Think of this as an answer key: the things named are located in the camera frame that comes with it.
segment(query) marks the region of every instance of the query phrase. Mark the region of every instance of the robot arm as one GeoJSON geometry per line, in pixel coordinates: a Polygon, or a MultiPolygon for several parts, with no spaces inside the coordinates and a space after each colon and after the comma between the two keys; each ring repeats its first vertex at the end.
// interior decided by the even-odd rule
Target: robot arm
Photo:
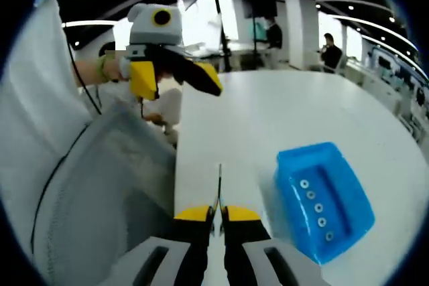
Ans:
{"type": "Polygon", "coordinates": [[[194,63],[179,47],[182,20],[177,7],[140,3],[130,9],[128,20],[133,22],[127,46],[133,94],[155,100],[158,97],[156,76],[163,71],[173,74],[179,83],[187,82],[215,96],[221,94],[223,87],[214,67],[194,63]]]}

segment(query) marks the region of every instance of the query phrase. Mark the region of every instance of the gray mesh fabric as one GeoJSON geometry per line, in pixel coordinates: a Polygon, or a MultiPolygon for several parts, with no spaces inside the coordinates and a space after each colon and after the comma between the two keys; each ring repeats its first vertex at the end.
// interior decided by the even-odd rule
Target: gray mesh fabric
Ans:
{"type": "Polygon", "coordinates": [[[44,194],[34,261],[51,285],[96,285],[126,251],[167,229],[175,151],[131,111],[96,118],[44,194]]]}

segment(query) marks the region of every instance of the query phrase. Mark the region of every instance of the hole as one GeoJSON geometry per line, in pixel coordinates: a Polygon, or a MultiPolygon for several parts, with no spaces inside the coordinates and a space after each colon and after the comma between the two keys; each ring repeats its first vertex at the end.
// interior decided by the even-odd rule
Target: hole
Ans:
{"type": "Polygon", "coordinates": [[[317,220],[317,224],[319,225],[319,227],[321,227],[321,228],[323,228],[323,227],[325,227],[326,226],[326,219],[325,218],[319,218],[318,220],[317,220]]]}
{"type": "Polygon", "coordinates": [[[315,199],[315,197],[316,197],[316,193],[314,191],[307,192],[307,198],[308,199],[313,200],[313,199],[315,199]]]}
{"type": "Polygon", "coordinates": [[[333,238],[334,238],[334,233],[332,231],[326,233],[326,236],[325,236],[326,241],[331,241],[333,238]]]}
{"type": "Polygon", "coordinates": [[[306,188],[308,188],[308,186],[309,186],[310,184],[308,183],[308,181],[307,180],[301,180],[300,181],[300,186],[301,186],[301,188],[302,189],[306,189],[306,188]]]}
{"type": "Polygon", "coordinates": [[[323,205],[322,205],[322,204],[316,204],[316,205],[314,206],[314,210],[315,210],[317,213],[321,213],[321,212],[323,211],[323,205]]]}

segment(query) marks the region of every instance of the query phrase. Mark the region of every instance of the white pillar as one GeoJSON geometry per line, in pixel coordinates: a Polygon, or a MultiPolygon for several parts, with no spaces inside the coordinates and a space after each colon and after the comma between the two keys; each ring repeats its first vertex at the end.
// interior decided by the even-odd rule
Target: white pillar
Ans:
{"type": "Polygon", "coordinates": [[[276,1],[277,4],[277,17],[275,21],[282,29],[283,42],[282,48],[279,51],[278,59],[286,61],[289,59],[289,31],[288,31],[288,15],[286,13],[286,4],[284,2],[276,1]]]}
{"type": "Polygon", "coordinates": [[[301,70],[318,63],[319,28],[314,0],[286,0],[289,64],[301,70]]]}
{"type": "Polygon", "coordinates": [[[341,24],[341,34],[343,36],[343,43],[341,44],[341,50],[343,55],[347,55],[347,27],[341,24]]]}
{"type": "Polygon", "coordinates": [[[235,19],[237,20],[237,31],[239,36],[239,42],[245,44],[253,43],[251,37],[251,24],[252,19],[244,18],[243,0],[233,0],[235,19]]]}

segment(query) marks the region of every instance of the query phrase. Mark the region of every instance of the hand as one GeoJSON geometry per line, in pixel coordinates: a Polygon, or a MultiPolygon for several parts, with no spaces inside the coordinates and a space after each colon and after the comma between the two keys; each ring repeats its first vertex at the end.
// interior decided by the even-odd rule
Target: hand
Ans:
{"type": "Polygon", "coordinates": [[[150,113],[144,117],[145,121],[150,121],[155,125],[164,125],[164,119],[162,118],[161,114],[157,113],[150,113]]]}

